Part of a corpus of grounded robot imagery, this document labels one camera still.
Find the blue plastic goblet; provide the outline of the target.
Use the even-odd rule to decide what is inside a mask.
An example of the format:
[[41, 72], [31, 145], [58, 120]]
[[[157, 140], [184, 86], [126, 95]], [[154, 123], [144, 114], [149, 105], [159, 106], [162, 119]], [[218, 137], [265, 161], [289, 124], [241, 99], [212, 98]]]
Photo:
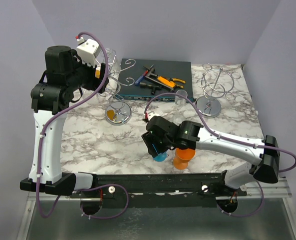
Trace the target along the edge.
[[157, 150], [155, 150], [155, 152], [157, 153], [157, 156], [153, 157], [153, 160], [156, 162], [162, 162], [166, 159], [167, 157], [167, 151], [164, 152], [158, 152]]

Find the ribbed clear glass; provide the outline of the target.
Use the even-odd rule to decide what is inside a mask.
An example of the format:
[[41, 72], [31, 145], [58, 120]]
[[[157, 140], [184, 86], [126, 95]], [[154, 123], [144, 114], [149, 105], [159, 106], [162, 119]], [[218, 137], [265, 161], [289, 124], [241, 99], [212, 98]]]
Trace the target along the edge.
[[169, 115], [168, 120], [176, 125], [180, 125], [185, 120], [185, 117], [181, 114], [175, 113]]
[[108, 62], [105, 62], [103, 53], [101, 53], [101, 55], [103, 57], [102, 61], [104, 63], [106, 63], [110, 75], [113, 76], [113, 75], [118, 74], [118, 71], [121, 70], [121, 65], [120, 65], [120, 62], [119, 62], [119, 60], [117, 58], [116, 51], [114, 49], [111, 49], [111, 48], [106, 48], [105, 51], [106, 51], [106, 54], [107, 54]]

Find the yellow plastic wine glass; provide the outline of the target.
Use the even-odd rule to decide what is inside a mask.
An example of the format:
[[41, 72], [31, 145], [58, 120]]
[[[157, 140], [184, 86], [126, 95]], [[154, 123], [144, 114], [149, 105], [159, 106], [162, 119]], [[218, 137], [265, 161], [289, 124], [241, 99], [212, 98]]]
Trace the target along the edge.
[[100, 78], [100, 70], [97, 69], [95, 71], [95, 77], [98, 78], [98, 79]]

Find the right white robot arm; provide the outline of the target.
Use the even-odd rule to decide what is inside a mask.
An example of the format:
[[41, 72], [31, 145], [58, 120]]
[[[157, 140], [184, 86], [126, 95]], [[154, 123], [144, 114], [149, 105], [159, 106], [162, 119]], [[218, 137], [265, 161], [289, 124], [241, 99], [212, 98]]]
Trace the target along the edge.
[[253, 181], [276, 184], [279, 180], [280, 151], [273, 136], [244, 138], [222, 133], [200, 123], [185, 120], [176, 125], [161, 116], [152, 117], [142, 135], [148, 153], [161, 162], [168, 150], [174, 150], [173, 166], [187, 168], [196, 150], [222, 153], [244, 160], [244, 164], [222, 173], [218, 191], [229, 196], [240, 186]]

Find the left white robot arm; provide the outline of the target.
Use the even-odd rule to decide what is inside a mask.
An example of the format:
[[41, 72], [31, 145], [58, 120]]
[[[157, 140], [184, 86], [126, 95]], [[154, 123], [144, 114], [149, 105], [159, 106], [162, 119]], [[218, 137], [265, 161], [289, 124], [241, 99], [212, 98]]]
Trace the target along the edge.
[[35, 122], [34, 155], [28, 177], [20, 182], [21, 190], [58, 196], [81, 190], [89, 198], [98, 194], [99, 186], [93, 181], [93, 174], [62, 172], [60, 153], [69, 104], [76, 103], [74, 92], [105, 90], [104, 63], [99, 77], [95, 76], [95, 59], [100, 51], [92, 43], [77, 49], [56, 45], [45, 52], [46, 70], [30, 93]]

